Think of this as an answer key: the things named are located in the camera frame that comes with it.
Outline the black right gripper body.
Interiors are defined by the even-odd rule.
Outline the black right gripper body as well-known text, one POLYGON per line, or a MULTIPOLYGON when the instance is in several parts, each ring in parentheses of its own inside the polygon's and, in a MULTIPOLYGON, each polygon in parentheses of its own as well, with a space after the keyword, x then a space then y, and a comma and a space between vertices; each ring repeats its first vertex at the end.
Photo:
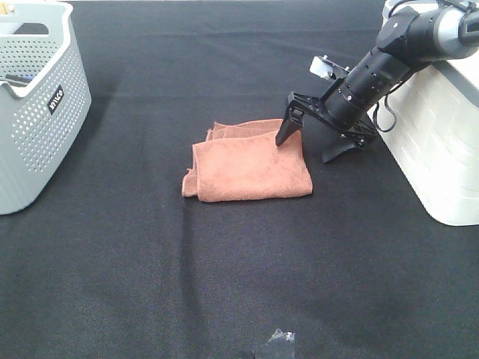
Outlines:
POLYGON ((340 122, 326 108, 325 97, 308 96, 297 92, 291 92, 287 97, 287 109, 297 108, 304 112, 304 116, 315 118, 320 123, 326 125, 331 130, 340 135, 341 138, 363 138, 367 141, 372 141, 377 137, 377 131, 365 122, 367 115, 361 113, 359 117, 346 122, 340 122))

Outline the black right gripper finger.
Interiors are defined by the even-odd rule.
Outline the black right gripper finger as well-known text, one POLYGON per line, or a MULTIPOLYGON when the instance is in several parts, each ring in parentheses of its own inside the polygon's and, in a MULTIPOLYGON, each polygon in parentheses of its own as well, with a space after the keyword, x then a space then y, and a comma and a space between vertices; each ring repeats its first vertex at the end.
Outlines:
POLYGON ((275 145, 280 147, 292 134, 303 128, 304 112, 297 108, 288 108, 275 136, 275 145))
POLYGON ((326 147, 322 152, 321 159, 323 163, 332 162, 342 155, 363 150, 365 144, 366 140, 363 138, 339 138, 326 147))

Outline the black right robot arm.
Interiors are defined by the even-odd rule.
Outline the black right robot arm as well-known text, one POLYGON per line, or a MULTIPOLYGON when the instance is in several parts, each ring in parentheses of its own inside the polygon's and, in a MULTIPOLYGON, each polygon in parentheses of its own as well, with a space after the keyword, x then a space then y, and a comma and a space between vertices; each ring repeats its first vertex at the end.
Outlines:
POLYGON ((382 131, 377 115, 415 73, 437 61, 464 59, 478 51, 478 6, 472 1, 439 1, 435 10, 419 13, 399 1, 376 37, 375 46, 352 69, 316 56, 311 73, 332 85, 321 96, 289 94, 283 123, 275 137, 281 146, 303 127, 302 118, 316 118, 338 134, 322 153, 327 163, 362 150, 382 131))

